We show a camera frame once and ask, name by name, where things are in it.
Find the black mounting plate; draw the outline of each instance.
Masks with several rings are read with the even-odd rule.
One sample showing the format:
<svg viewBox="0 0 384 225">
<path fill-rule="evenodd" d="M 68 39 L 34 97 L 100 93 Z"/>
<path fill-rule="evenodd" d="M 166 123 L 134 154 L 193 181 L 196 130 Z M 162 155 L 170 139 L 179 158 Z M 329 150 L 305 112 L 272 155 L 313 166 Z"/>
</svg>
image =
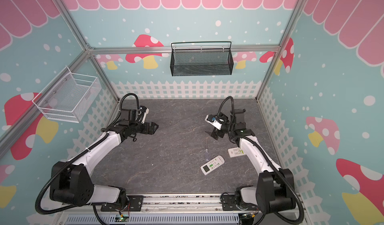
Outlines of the black mounting plate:
<svg viewBox="0 0 384 225">
<path fill-rule="evenodd" d="M 221 205 L 223 211 L 254 211 L 257 209 L 256 206 L 250 206 L 246 209 L 240 209 L 236 206 L 235 195 L 222 195 L 221 196 Z"/>
<path fill-rule="evenodd" d="M 129 198 L 129 211 L 130 212 L 140 212 L 141 206 L 143 204 L 144 196 L 127 196 Z M 101 206 L 102 212 L 116 212 L 116 209 L 108 207 L 108 205 Z"/>
</svg>

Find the white mesh basket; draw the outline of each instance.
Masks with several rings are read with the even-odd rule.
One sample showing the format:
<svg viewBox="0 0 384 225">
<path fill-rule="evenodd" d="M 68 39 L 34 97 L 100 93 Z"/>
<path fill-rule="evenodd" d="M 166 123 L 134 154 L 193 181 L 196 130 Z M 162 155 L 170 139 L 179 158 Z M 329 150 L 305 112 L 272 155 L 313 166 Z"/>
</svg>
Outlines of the white mesh basket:
<svg viewBox="0 0 384 225">
<path fill-rule="evenodd" d="M 32 100 L 41 113 L 51 120 L 80 122 L 99 94 L 101 84 L 98 77 L 69 71 L 43 93 L 46 88 Z"/>
</svg>

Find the remote control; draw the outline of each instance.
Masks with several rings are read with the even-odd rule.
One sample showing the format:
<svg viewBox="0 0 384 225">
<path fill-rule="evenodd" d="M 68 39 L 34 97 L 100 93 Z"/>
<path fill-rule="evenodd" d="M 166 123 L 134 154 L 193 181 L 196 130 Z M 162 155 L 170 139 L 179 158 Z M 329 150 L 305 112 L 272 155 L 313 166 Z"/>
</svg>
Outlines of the remote control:
<svg viewBox="0 0 384 225">
<path fill-rule="evenodd" d="M 204 175 L 209 174 L 213 170 L 217 169 L 219 166 L 223 165 L 224 159 L 222 156 L 217 156 L 211 161 L 207 162 L 203 166 L 200 167 L 201 171 L 203 171 Z"/>
<path fill-rule="evenodd" d="M 239 147 L 228 149 L 229 157 L 239 157 L 246 155 Z"/>
</svg>

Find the black mesh basket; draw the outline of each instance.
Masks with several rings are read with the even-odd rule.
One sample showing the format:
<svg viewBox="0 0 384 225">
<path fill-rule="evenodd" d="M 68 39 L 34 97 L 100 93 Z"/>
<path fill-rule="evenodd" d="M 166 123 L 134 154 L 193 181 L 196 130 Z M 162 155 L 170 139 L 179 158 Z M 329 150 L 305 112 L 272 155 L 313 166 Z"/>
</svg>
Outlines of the black mesh basket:
<svg viewBox="0 0 384 225">
<path fill-rule="evenodd" d="M 222 41 L 171 43 L 172 76 L 231 75 L 231 44 Z"/>
</svg>

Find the mushroom illustration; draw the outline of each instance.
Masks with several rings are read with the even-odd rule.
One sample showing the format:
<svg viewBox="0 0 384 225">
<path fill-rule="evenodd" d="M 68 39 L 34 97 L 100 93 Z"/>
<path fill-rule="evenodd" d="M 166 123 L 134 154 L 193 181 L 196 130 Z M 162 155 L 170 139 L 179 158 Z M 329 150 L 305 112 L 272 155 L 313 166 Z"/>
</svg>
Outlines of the mushroom illustration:
<svg viewBox="0 0 384 225">
<path fill-rule="evenodd" d="M 383 222 L 384 176 L 346 159 L 336 160 L 336 168 L 352 189 L 358 191 L 357 194 L 341 194 L 356 221 L 367 225 Z"/>
<path fill-rule="evenodd" d="M 15 170 L 14 165 L 0 166 L 0 184 Z M 16 186 L 0 186 L 0 208 L 5 208 L 16 193 Z"/>
<path fill-rule="evenodd" d="M 324 140 L 328 152 L 334 155 L 340 145 L 340 132 L 335 121 L 322 117 L 307 117 L 306 123 L 306 129 L 310 127 L 314 130 L 313 133 L 308 134 L 312 145 L 318 147 Z"/>
<path fill-rule="evenodd" d="M 164 45 L 156 38 L 141 34 L 137 37 L 133 47 L 164 47 Z M 154 56 L 168 57 L 169 54 L 127 54 L 125 60 L 129 63 L 136 63 L 143 59 L 145 69 L 156 69 L 159 65 L 155 61 Z"/>
<path fill-rule="evenodd" d="M 237 63 L 235 69 L 243 69 L 245 68 L 245 61 L 256 61 L 257 56 L 255 52 L 239 52 L 235 53 L 233 56 L 233 62 Z"/>
<path fill-rule="evenodd" d="M 7 125 L 5 129 L 12 126 L 17 119 L 32 105 L 32 99 L 38 93 L 23 93 L 10 98 L 4 105 L 5 120 Z M 32 151 L 36 134 L 39 135 L 45 143 L 50 143 L 59 130 L 57 122 L 48 120 L 43 114 L 31 123 L 20 138 L 12 145 L 11 154 L 15 160 L 26 158 Z"/>
<path fill-rule="evenodd" d="M 123 59 L 118 54 L 102 54 L 102 55 L 98 54 L 96 58 L 103 68 L 105 68 L 105 64 L 107 64 L 107 68 L 109 70 L 118 69 L 114 61 L 119 61 L 119 62 L 123 61 Z"/>
<path fill-rule="evenodd" d="M 281 66 L 283 64 L 285 67 L 285 71 L 287 73 L 290 72 L 290 70 L 292 68 L 292 63 L 293 63 L 293 56 L 294 56 L 293 52 L 294 52 L 293 40 L 292 40 L 292 38 L 290 38 L 288 40 L 288 43 L 287 43 L 284 51 L 283 51 L 283 54 L 281 55 L 279 61 L 277 62 L 276 68 L 274 69 L 274 72 L 277 76 L 280 75 L 280 69 L 281 69 Z M 260 62 L 262 62 L 262 63 L 269 62 L 272 60 L 272 57 L 273 57 L 273 52 L 271 52 L 271 51 L 266 52 L 265 54 L 263 54 L 261 56 Z"/>
</svg>

